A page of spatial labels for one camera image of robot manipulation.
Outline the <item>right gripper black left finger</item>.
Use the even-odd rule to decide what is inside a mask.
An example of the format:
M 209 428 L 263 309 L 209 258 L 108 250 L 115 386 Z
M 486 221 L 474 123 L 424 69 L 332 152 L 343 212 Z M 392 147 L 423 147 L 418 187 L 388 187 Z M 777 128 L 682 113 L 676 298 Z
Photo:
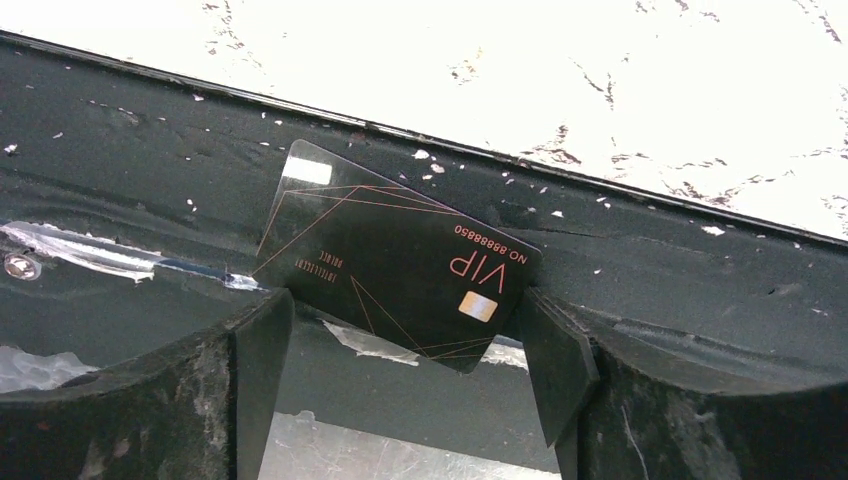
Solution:
M 53 390 L 1 397 L 5 479 L 255 479 L 292 332 L 273 291 L 217 324 Z

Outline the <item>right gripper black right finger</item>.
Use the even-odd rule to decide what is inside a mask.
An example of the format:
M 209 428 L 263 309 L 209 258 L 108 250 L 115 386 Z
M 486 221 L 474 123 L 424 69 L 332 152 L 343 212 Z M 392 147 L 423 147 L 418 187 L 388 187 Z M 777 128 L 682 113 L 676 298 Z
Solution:
M 843 479 L 847 378 L 530 288 L 518 322 L 565 479 Z

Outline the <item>black credit card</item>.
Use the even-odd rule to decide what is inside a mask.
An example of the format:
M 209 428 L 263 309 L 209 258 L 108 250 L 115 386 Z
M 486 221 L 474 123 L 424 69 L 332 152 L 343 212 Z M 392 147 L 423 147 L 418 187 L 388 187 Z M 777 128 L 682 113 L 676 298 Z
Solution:
M 253 278 L 455 371 L 475 369 L 541 252 L 303 139 L 288 151 Z

